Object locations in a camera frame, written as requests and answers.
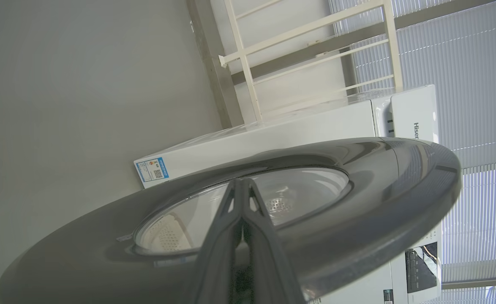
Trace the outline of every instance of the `washing machine drum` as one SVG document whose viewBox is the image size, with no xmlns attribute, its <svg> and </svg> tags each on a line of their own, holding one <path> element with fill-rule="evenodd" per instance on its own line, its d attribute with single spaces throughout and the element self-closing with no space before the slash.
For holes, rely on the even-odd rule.
<svg viewBox="0 0 496 304">
<path fill-rule="evenodd" d="M 178 303 L 227 185 L 238 177 L 256 183 L 307 299 L 403 252 L 441 220 L 461 188 L 456 156 L 428 142 L 353 138 L 264 152 L 65 225 L 10 265 L 0 301 Z M 241 243 L 235 271 L 249 256 Z"/>
</svg>

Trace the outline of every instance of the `white drying rack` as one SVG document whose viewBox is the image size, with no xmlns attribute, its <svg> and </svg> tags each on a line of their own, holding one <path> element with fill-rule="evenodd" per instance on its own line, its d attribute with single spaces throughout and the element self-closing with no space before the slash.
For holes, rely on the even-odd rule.
<svg viewBox="0 0 496 304">
<path fill-rule="evenodd" d="M 332 59 L 336 59 L 342 56 L 346 56 L 349 54 L 353 54 L 354 52 L 358 52 L 360 50 L 364 50 L 367 48 L 371 48 L 372 46 L 378 46 L 379 44 L 383 43 L 389 43 L 389 50 L 391 54 L 391 66 L 392 66 L 392 72 L 393 74 L 387 75 L 385 77 L 381 77 L 378 79 L 373 79 L 371 81 L 366 81 L 363 83 L 358 83 L 355 85 L 350 85 L 349 87 L 345 87 L 342 89 L 334 90 L 332 92 L 324 92 L 321 95 L 329 95 L 329 94 L 335 94 L 338 92 L 343 92 L 345 90 L 349 90 L 352 88 L 356 87 L 361 87 L 362 85 L 366 85 L 369 83 L 374 83 L 377 81 L 381 81 L 384 79 L 390 79 L 393 78 L 395 88 L 397 89 L 402 89 L 403 87 L 403 81 L 402 81 L 402 70 L 400 68 L 400 59 L 398 58 L 398 42 L 396 38 L 396 28 L 395 28 L 395 19 L 393 17 L 393 12 L 392 12 L 392 4 L 391 0 L 369 0 L 368 2 L 365 2 L 363 4 L 354 6 L 352 8 L 348 8 L 343 11 L 336 12 L 332 15 L 329 15 L 327 17 L 323 17 L 321 19 L 318 19 L 316 21 L 307 23 L 305 25 L 302 25 L 300 27 L 297 27 L 295 29 L 289 30 L 285 33 L 281 33 L 280 35 L 271 37 L 267 40 L 263 40 L 261 42 L 258 42 L 252 46 L 248 46 L 245 48 L 243 46 L 243 42 L 240 38 L 240 32 L 239 32 L 239 27 L 237 25 L 237 20 L 241 19 L 243 17 L 246 17 L 250 14 L 253 14 L 254 12 L 257 12 L 259 10 L 262 10 L 264 8 L 267 8 L 277 2 L 280 2 L 282 0 L 271 0 L 263 5 L 260 5 L 256 8 L 253 8 L 251 10 L 248 10 L 247 12 L 244 12 L 240 15 L 235 15 L 233 11 L 233 4 L 231 3 L 231 0 L 224 0 L 225 1 L 225 7 L 227 9 L 227 15 L 229 17 L 229 22 L 231 23 L 231 29 L 233 30 L 233 37 L 235 40 L 235 44 L 237 46 L 237 51 L 229 54 L 227 56 L 219 56 L 220 59 L 220 64 L 222 67 L 226 67 L 229 62 L 232 62 L 234 60 L 240 60 L 240 63 L 242 64 L 243 72 L 244 72 L 244 77 L 246 78 L 246 84 L 248 85 L 248 93 L 250 94 L 250 100 L 252 101 L 252 107 L 254 114 L 256 115 L 256 120 L 261 121 L 262 120 L 262 113 L 261 109 L 259 107 L 259 102 L 257 99 L 257 94 L 256 94 L 256 88 L 254 87 L 256 84 L 269 81 L 270 79 L 275 79 L 277 77 L 281 77 L 283 75 L 287 75 L 289 73 L 293 73 L 295 71 L 299 71 L 308 67 L 312 67 L 314 65 L 327 62 Z M 296 67 L 294 69 L 290 69 L 288 71 L 284 71 L 282 73 L 278 73 L 276 75 L 272 75 L 269 77 L 265 77 L 263 79 L 260 79 L 258 81 L 254 81 L 252 78 L 252 72 L 250 71 L 250 64 L 248 63 L 248 58 L 247 56 L 249 54 L 253 54 L 255 52 L 259 52 L 260 50 L 264 50 L 266 48 L 269 48 L 271 46 L 274 46 L 278 43 L 284 42 L 286 40 L 290 40 L 292 38 L 295 38 L 297 36 L 300 36 L 304 33 L 308 33 L 309 31 L 318 29 L 320 27 L 325 27 L 326 25 L 333 24 L 337 21 L 346 19 L 348 17 L 354 16 L 361 14 L 362 12 L 366 12 L 368 10 L 374 9 L 374 8 L 379 8 L 382 7 L 383 9 L 383 15 L 384 15 L 384 22 L 385 22 L 385 31 L 387 33 L 387 39 L 381 40 L 375 43 L 367 44 L 366 46 L 362 46 L 360 48 L 355 48 L 352 50 L 349 50 L 347 52 L 342 52 L 339 54 L 335 54 L 330 57 L 325 57 L 321 60 L 316 60 L 314 62 L 310 62 L 304 65 L 301 65 L 300 67 Z"/>
</svg>

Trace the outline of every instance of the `window blind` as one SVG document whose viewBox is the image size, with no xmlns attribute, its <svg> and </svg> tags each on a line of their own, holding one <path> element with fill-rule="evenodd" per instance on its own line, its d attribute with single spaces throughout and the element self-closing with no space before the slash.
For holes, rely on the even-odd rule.
<svg viewBox="0 0 496 304">
<path fill-rule="evenodd" d="M 329 0 L 329 6 L 331 7 L 331 12 L 338 12 L 367 1 L 368 0 Z M 452 0 L 392 0 L 392 10 L 396 18 L 449 1 Z M 337 35 L 343 35 L 380 22 L 383 22 L 383 12 L 381 8 L 375 8 L 335 23 L 335 33 Z"/>
<path fill-rule="evenodd" d="M 431 304 L 496 304 L 496 286 L 446 289 Z"/>
<path fill-rule="evenodd" d="M 463 170 L 463 189 L 442 222 L 443 282 L 496 278 L 496 163 Z"/>
</svg>

